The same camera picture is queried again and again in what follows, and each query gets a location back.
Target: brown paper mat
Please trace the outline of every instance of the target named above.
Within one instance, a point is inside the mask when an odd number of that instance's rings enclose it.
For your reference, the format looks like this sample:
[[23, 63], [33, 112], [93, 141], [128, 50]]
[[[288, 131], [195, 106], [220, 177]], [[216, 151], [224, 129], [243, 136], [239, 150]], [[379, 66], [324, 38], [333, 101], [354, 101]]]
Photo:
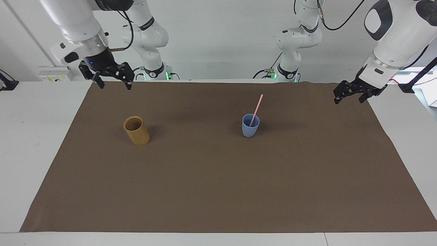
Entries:
[[94, 84], [21, 232], [437, 231], [370, 105], [334, 105], [335, 86]]

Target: plastic cup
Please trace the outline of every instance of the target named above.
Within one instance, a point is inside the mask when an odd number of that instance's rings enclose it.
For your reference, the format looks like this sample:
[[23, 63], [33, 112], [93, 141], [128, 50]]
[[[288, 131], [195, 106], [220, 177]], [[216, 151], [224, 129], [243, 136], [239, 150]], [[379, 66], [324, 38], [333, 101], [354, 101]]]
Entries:
[[246, 114], [243, 117], [242, 130], [245, 137], [252, 137], [253, 135], [255, 135], [255, 132], [257, 132], [258, 126], [260, 125], [260, 119], [258, 118], [258, 116], [255, 116], [252, 126], [250, 127], [249, 125], [252, 121], [252, 118], [253, 114]]

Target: white robotic arm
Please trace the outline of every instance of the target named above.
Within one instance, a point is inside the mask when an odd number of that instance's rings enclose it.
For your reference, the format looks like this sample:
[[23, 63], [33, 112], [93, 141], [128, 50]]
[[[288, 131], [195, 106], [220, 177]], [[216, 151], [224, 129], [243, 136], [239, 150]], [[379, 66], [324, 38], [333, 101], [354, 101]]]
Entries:
[[336, 104], [356, 93], [363, 93], [361, 103], [379, 95], [389, 79], [437, 36], [437, 3], [379, 0], [368, 12], [364, 25], [378, 44], [355, 80], [342, 81], [334, 90]]
[[276, 68], [279, 81], [292, 81], [297, 75], [301, 62], [298, 49], [314, 47], [322, 41], [317, 0], [301, 1], [296, 16], [300, 26], [282, 31], [276, 41], [283, 53], [281, 62]]
[[[146, 0], [134, 0], [127, 13], [133, 22], [132, 47], [141, 56], [148, 79], [166, 80], [166, 72], [171, 68], [167, 68], [167, 65], [163, 63], [157, 48], [167, 45], [169, 40], [167, 31], [155, 21]], [[122, 28], [121, 36], [125, 43], [131, 41], [129, 26], [125, 25]]]
[[59, 26], [68, 42], [54, 45], [52, 52], [62, 64], [83, 59], [79, 68], [85, 79], [104, 82], [100, 76], [111, 76], [123, 81], [128, 89], [134, 73], [127, 62], [117, 64], [108, 48], [108, 39], [93, 10], [126, 11], [133, 0], [40, 0], [51, 19]]

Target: yellow cup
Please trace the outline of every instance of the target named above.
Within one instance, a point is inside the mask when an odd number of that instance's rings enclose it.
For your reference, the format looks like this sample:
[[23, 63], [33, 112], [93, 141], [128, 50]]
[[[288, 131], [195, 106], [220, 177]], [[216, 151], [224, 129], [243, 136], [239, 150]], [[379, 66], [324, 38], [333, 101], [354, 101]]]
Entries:
[[144, 125], [143, 120], [139, 116], [132, 116], [125, 120], [124, 128], [126, 133], [131, 138], [132, 142], [137, 146], [146, 145], [150, 141], [150, 135]]

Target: straw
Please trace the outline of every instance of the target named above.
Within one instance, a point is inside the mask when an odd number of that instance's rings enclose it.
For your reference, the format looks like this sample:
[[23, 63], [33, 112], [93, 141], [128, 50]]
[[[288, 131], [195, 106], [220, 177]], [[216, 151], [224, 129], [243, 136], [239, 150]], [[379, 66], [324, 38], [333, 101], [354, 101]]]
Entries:
[[249, 127], [252, 127], [253, 120], [255, 119], [255, 116], [257, 115], [258, 108], [260, 107], [260, 104], [261, 104], [261, 100], [263, 100], [263, 96], [264, 96], [264, 94], [261, 94], [260, 100], [258, 101], [257, 109], [255, 110], [255, 113], [253, 113], [252, 121], [250, 122]]

